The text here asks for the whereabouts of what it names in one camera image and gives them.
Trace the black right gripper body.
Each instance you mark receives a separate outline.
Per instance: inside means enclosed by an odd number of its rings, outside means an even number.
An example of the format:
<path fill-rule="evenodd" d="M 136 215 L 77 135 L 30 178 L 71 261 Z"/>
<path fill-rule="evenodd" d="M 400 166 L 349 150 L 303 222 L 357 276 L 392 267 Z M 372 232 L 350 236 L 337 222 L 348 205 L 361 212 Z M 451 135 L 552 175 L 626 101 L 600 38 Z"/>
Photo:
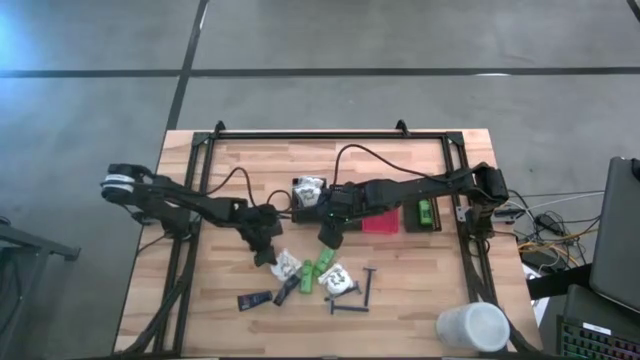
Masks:
<path fill-rule="evenodd" d="M 368 195 L 370 185 L 371 182 L 347 182 L 331 186 L 324 221 L 343 224 L 372 216 L 373 207 L 369 203 Z"/>

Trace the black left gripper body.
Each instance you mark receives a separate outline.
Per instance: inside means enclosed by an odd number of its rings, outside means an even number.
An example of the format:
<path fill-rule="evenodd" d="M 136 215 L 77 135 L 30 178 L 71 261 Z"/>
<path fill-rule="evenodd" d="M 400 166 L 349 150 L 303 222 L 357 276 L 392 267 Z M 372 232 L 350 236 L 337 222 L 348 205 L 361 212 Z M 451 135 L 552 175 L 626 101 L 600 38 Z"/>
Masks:
<path fill-rule="evenodd" d="M 236 210 L 237 230 L 251 250 L 266 250 L 272 238 L 283 234 L 279 213 L 271 204 L 243 206 Z"/>

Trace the dark Dollar Shave Club tube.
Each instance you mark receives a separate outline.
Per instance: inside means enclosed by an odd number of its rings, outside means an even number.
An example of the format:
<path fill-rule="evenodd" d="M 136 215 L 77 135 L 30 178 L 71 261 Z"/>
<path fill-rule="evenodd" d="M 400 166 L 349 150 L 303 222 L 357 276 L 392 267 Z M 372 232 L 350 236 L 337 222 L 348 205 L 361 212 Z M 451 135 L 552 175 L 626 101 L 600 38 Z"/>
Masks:
<path fill-rule="evenodd" d="M 290 295 L 290 293 L 296 289 L 300 281 L 301 279 L 297 275 L 292 275 L 291 277 L 289 277 L 276 294 L 275 298 L 273 299 L 273 303 L 276 306 L 281 306 L 285 302 L 286 298 Z"/>
<path fill-rule="evenodd" d="M 270 302 L 273 299 L 271 291 L 262 291 L 237 297 L 238 309 L 240 312 L 252 309 L 256 306 Z"/>

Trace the red plastic basket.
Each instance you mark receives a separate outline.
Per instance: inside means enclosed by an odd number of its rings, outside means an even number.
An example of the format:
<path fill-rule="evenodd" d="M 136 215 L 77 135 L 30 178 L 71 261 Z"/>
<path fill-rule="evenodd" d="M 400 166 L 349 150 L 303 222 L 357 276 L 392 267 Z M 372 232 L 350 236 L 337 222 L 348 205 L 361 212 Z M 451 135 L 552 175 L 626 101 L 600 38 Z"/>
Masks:
<path fill-rule="evenodd" d="M 364 218 L 362 231 L 374 234 L 396 234 L 399 231 L 398 210 L 394 209 L 381 215 Z"/>

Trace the white plastic jar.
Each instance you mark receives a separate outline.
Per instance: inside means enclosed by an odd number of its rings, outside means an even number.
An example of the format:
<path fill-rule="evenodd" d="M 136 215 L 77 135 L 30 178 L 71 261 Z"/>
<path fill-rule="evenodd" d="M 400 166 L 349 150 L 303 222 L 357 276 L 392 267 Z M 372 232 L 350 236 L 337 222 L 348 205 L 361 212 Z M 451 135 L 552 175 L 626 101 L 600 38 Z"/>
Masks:
<path fill-rule="evenodd" d="M 436 333 L 446 346 L 496 352 L 509 341 L 511 330 L 507 317 L 488 302 L 473 302 L 441 313 Z"/>

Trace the black power adapter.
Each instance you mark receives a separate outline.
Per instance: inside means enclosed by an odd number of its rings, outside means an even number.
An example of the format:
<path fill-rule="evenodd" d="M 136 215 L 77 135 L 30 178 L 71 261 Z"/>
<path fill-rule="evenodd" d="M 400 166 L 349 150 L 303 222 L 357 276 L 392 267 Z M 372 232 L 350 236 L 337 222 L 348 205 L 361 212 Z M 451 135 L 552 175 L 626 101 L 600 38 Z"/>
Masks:
<path fill-rule="evenodd" d="M 543 229 L 557 235 L 565 236 L 566 232 L 562 224 L 547 214 L 540 214 L 534 218 L 534 222 Z"/>
<path fill-rule="evenodd" d="M 545 252 L 522 252 L 521 261 L 531 269 L 539 269 L 543 266 L 553 265 L 557 261 L 556 255 Z"/>

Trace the black stand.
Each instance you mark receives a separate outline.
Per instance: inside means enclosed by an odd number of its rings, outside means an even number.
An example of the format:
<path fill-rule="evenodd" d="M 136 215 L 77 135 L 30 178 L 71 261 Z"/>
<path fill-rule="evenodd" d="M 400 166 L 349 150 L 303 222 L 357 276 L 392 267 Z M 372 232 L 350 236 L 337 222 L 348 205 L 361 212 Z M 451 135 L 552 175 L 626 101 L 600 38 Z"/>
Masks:
<path fill-rule="evenodd" d="M 22 337 L 24 318 L 53 255 L 76 261 L 79 247 L 17 229 L 0 216 L 0 360 L 10 360 Z"/>

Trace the grey laptop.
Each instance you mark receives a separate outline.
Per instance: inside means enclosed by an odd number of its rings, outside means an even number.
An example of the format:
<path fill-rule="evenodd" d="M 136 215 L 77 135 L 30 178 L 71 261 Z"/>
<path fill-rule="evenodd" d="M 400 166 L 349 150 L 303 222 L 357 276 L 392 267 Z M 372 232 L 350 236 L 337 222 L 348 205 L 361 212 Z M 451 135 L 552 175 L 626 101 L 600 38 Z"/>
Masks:
<path fill-rule="evenodd" d="M 640 159 L 610 160 L 590 285 L 640 313 Z"/>

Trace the backlit black keyboard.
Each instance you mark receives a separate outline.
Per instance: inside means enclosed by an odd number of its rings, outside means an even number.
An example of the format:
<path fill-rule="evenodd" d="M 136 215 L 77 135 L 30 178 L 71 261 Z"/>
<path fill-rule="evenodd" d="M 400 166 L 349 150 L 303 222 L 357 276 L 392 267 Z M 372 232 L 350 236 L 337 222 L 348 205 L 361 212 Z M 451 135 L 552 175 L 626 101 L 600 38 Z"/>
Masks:
<path fill-rule="evenodd" d="M 615 334 L 594 324 L 558 316 L 557 352 L 587 360 L 640 360 L 640 340 Z"/>

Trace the black metal table frame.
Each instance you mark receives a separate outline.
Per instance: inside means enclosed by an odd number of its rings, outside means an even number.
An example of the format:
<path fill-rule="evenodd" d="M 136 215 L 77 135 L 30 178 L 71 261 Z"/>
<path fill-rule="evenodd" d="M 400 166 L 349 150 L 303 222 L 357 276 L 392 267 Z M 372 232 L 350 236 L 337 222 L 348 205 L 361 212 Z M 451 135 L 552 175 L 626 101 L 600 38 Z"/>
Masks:
<path fill-rule="evenodd" d="M 169 132 L 157 172 L 214 196 L 287 203 L 293 178 L 398 181 L 495 160 L 484 130 Z M 114 346 L 117 360 L 177 357 L 429 357 L 449 355 L 437 316 L 470 300 L 455 207 L 439 202 L 438 233 L 348 233 L 338 261 L 357 280 L 374 267 L 369 312 L 336 311 L 324 292 L 292 292 L 281 306 L 240 312 L 237 297 L 280 282 L 256 267 L 231 229 L 204 224 L 195 243 L 173 244 L 147 227 L 133 265 Z"/>

